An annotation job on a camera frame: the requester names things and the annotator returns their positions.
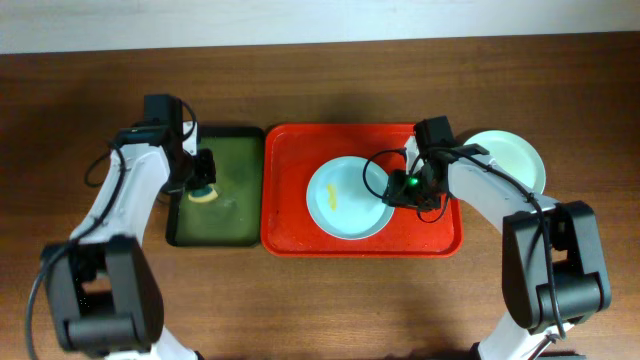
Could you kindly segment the green yellow sponge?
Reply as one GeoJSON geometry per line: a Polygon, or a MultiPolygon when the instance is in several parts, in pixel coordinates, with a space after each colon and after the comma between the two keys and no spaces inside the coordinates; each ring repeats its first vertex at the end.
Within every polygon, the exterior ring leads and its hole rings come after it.
{"type": "Polygon", "coordinates": [[[219,194],[212,184],[188,193],[188,199],[194,203],[207,203],[218,198],[219,194]]]}

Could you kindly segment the light blue plate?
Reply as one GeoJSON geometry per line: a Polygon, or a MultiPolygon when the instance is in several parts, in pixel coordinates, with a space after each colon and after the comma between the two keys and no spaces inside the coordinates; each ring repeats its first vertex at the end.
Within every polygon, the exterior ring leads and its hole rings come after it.
{"type": "Polygon", "coordinates": [[[325,233],[341,240],[369,238],[383,230],[394,209],[380,196],[389,175],[362,157],[343,156],[321,165],[306,189],[307,210],[325,233]]]}

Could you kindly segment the light green plate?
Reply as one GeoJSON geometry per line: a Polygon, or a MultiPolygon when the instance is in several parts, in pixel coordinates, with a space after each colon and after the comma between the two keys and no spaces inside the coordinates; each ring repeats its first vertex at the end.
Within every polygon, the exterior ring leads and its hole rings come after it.
{"type": "Polygon", "coordinates": [[[531,188],[533,177],[530,154],[537,150],[524,138],[507,131],[488,130],[465,141],[465,145],[470,144],[485,148],[502,169],[531,188]]]}

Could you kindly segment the white plate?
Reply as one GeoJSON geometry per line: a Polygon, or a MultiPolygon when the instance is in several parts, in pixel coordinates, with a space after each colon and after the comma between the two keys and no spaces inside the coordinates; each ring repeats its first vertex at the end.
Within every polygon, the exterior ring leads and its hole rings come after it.
{"type": "Polygon", "coordinates": [[[533,184],[531,188],[538,193],[543,193],[546,186],[546,181],[547,181],[546,169],[545,169],[543,160],[535,150],[531,152],[530,159],[532,162],[532,177],[533,177],[533,180],[532,180],[533,184]]]}

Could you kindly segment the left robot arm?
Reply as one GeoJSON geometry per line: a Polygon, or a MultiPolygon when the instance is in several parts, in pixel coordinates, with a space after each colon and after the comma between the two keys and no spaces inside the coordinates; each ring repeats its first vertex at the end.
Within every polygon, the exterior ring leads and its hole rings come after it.
{"type": "Polygon", "coordinates": [[[164,324],[161,292],[142,251],[161,191],[215,181],[213,156],[182,124],[126,128],[89,213],[65,242],[47,245],[32,288],[43,288],[65,351],[94,359],[198,359],[164,324]]]}

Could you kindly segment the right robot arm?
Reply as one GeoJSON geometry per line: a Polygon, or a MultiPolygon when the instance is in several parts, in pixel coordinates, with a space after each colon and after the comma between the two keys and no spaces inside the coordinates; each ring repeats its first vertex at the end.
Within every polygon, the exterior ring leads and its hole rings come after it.
{"type": "Polygon", "coordinates": [[[538,359],[574,326],[607,309],[611,285],[593,209],[562,203],[508,175],[478,146],[404,150],[382,201],[422,214],[449,200],[469,204],[502,236],[502,296],[496,328],[473,345],[474,359],[538,359]]]}

